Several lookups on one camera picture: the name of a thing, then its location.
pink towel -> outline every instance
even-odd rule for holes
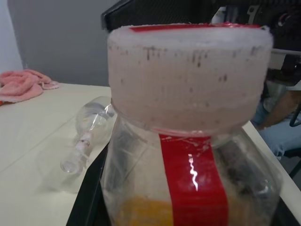
[[[57,81],[37,71],[25,69],[0,74],[0,102],[20,102],[39,96],[46,89],[59,88]]]

person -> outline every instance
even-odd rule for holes
[[[289,125],[294,110],[301,103],[301,81],[294,87],[267,81],[267,87],[269,97],[258,104],[251,123],[280,160],[285,151],[301,148],[301,125]]]

black tray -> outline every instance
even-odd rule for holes
[[[99,183],[107,152],[108,146],[104,148],[87,170],[67,226],[111,226]],[[279,200],[271,225],[300,226],[282,199]]]

clear glass bottle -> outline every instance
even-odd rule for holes
[[[268,226],[281,178],[241,126],[260,98],[270,34],[123,27],[108,46],[118,117],[101,185],[112,226]]]

gray wall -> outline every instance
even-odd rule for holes
[[[116,0],[8,0],[24,67],[65,83],[108,85],[100,15]]]

